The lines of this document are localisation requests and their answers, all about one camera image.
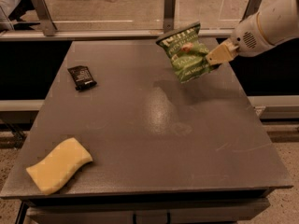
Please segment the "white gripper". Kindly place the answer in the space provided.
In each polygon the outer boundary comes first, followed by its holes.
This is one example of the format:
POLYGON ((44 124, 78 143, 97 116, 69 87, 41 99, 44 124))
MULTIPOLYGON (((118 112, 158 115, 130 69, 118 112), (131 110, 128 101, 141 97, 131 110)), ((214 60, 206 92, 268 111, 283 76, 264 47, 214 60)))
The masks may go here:
POLYGON ((208 53, 206 60, 210 65, 227 63, 238 54, 242 57, 254 57, 274 47, 265 37, 259 23, 260 13, 250 15, 240 22, 227 38, 208 53))

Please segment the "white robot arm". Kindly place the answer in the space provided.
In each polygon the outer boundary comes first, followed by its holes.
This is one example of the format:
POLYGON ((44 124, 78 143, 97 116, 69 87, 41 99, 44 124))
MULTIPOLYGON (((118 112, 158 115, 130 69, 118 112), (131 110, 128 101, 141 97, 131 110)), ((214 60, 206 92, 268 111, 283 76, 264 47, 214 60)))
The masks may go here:
POLYGON ((276 0, 240 22, 206 59, 215 65, 236 56, 254 57, 298 37, 299 0, 276 0))

